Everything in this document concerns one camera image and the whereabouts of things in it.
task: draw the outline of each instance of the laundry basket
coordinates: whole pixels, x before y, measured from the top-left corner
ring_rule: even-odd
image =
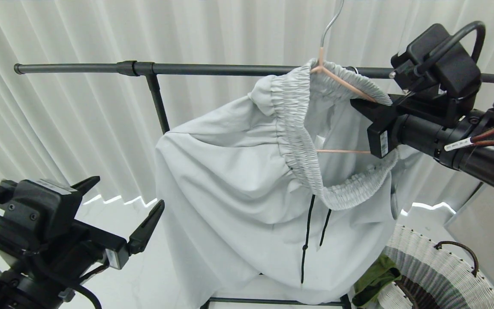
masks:
[[[474,266],[442,249],[443,245],[464,248],[472,255]],[[466,246],[454,241],[436,244],[396,225],[383,253],[396,263],[403,278],[379,294],[382,308],[494,309],[494,291],[478,273],[478,260]]]

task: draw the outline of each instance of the pink clothes hanger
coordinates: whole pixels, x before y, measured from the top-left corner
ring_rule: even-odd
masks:
[[[335,23],[335,21],[339,17],[340,12],[343,10],[343,6],[344,6],[344,0],[342,0],[342,2],[341,2],[340,8],[339,8],[339,11],[337,12],[337,14],[335,14],[335,16],[333,16],[333,19],[327,25],[327,27],[325,27],[325,30],[323,31],[323,35],[321,36],[321,43],[319,45],[318,65],[315,68],[313,68],[312,70],[310,70],[310,74],[317,74],[317,73],[323,72],[323,73],[327,74],[329,77],[331,77],[333,80],[335,80],[336,82],[338,82],[342,86],[345,86],[346,88],[348,88],[350,91],[354,92],[355,94],[358,94],[359,96],[361,96],[365,100],[370,100],[371,102],[376,102],[376,100],[374,100],[374,98],[371,98],[371,96],[369,96],[368,94],[365,94],[364,92],[362,92],[358,88],[355,88],[354,86],[352,86],[351,84],[349,84],[348,82],[346,82],[344,79],[339,78],[339,76],[336,76],[335,74],[333,74],[333,72],[329,71],[326,67],[323,66],[323,61],[324,61],[323,55],[325,53],[325,49],[324,49],[323,46],[324,46],[324,43],[325,43],[325,36],[327,35],[327,31],[329,31],[329,29],[331,28],[331,26]],[[343,149],[317,149],[316,152],[330,152],[330,153],[371,153],[370,151],[363,151],[363,150],[343,150]]]

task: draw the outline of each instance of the brown basket handle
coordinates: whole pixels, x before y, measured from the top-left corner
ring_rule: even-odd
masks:
[[[404,286],[404,284],[400,280],[394,281],[394,283],[396,284],[396,286],[398,288],[400,288],[400,290],[402,292],[404,292],[405,296],[413,304],[413,306],[411,307],[411,309],[418,309],[417,300],[415,299],[415,297],[413,296],[413,294],[411,294],[411,292]]]
[[[455,245],[461,247],[462,249],[465,249],[472,256],[472,260],[474,260],[474,270],[472,270],[472,275],[476,277],[480,268],[480,264],[478,263],[478,258],[476,258],[476,254],[474,253],[474,251],[472,251],[472,249],[468,248],[466,245],[461,244],[460,242],[449,240],[438,242],[437,245],[434,246],[434,248],[439,250],[441,249],[442,245]]]

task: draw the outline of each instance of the pleated curtain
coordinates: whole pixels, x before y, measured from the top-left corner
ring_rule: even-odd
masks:
[[[154,146],[161,129],[142,77],[28,74],[15,63],[302,65],[340,0],[0,0],[0,180],[51,178],[72,184],[93,175],[86,198],[154,195]],[[390,67],[390,57],[433,23],[449,32],[482,20],[479,67],[494,73],[494,0],[346,0],[328,33],[329,61]],[[462,41],[469,51],[475,35]],[[160,76],[171,128],[252,89],[257,78]],[[389,80],[375,81],[398,93]],[[494,100],[494,85],[477,106]],[[428,158],[417,167],[419,202],[462,205],[478,185]]]

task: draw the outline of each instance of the black drawstring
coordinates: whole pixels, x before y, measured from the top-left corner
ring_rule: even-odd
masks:
[[[321,240],[319,241],[319,246],[323,245],[323,237],[325,236],[325,229],[327,229],[327,224],[329,223],[329,217],[331,216],[331,209],[327,211],[327,219],[325,219],[325,225],[323,226],[323,231],[321,232]]]
[[[312,195],[310,201],[310,209],[308,210],[308,222],[306,223],[306,241],[302,247],[302,264],[300,265],[300,284],[304,283],[304,258],[306,257],[306,249],[308,249],[308,238],[310,237],[310,218],[312,217],[312,209],[314,207],[315,195]]]

